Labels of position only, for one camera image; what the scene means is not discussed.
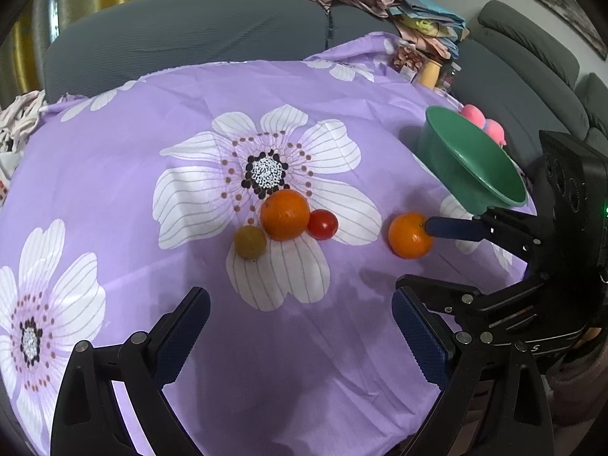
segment pink plush toy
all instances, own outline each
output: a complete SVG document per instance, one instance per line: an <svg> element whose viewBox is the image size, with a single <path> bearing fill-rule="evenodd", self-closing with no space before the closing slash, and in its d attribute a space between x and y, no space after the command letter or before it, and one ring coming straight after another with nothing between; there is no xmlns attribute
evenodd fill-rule
<svg viewBox="0 0 608 456"><path fill-rule="evenodd" d="M477 106L466 104L463 106L463 109L460 110L460 114L473 125L477 125L481 130L486 132L500 147L507 145L505 131L500 123L494 120L486 120L486 117L483 116L483 113Z"/></svg>
<svg viewBox="0 0 608 456"><path fill-rule="evenodd" d="M486 123L486 117L483 116L481 110L472 104L464 105L463 109L460 110L460 114L479 128L483 128L483 125Z"/></svg>

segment yellow cup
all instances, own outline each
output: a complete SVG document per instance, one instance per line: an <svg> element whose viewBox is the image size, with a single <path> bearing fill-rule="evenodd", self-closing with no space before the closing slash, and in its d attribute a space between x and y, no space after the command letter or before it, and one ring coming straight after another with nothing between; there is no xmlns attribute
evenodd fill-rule
<svg viewBox="0 0 608 456"><path fill-rule="evenodd" d="M416 75L416 82L429 89L433 89L439 79L439 71L441 68L442 66L439 63L433 60L427 60Z"/></svg>

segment green bowl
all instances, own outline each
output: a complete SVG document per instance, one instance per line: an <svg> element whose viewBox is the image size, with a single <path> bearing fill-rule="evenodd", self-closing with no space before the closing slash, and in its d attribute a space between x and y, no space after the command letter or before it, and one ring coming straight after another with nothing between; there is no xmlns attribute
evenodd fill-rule
<svg viewBox="0 0 608 456"><path fill-rule="evenodd" d="M426 111L418 158L471 214L522 207L528 193L511 159L483 130L439 106Z"/></svg>

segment flower center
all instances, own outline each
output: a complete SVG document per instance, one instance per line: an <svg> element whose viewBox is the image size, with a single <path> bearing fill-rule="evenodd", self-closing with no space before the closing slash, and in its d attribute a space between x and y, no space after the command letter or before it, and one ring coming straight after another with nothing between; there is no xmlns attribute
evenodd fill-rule
<svg viewBox="0 0 608 456"><path fill-rule="evenodd" d="M279 190L279 187L289 188L285 184L285 170L290 166L281 162L281 156L274 150L261 152L258 156L249 156L245 166L243 188L253 188L260 199Z"/></svg>
<svg viewBox="0 0 608 456"><path fill-rule="evenodd" d="M40 361L40 338L43 331L36 327L34 318L19 323L21 330L21 345L19 349L23 353L23 361L28 367L32 367L34 362Z"/></svg>

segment purple tablecloth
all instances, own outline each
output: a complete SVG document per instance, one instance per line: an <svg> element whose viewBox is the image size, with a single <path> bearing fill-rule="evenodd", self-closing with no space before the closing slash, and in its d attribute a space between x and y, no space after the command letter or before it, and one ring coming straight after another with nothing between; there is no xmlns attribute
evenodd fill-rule
<svg viewBox="0 0 608 456"><path fill-rule="evenodd" d="M74 344L149 330L192 286L211 318L164 392L204 454L378 456L419 428L438 389L391 318L397 277L489 292L524 263L488 242L437 240L414 261L388 249L394 214L470 217L399 141L429 102L385 66L395 39L187 66L49 107L0 220L0 370L41 453ZM243 261L234 229L286 186L339 232Z"/></svg>

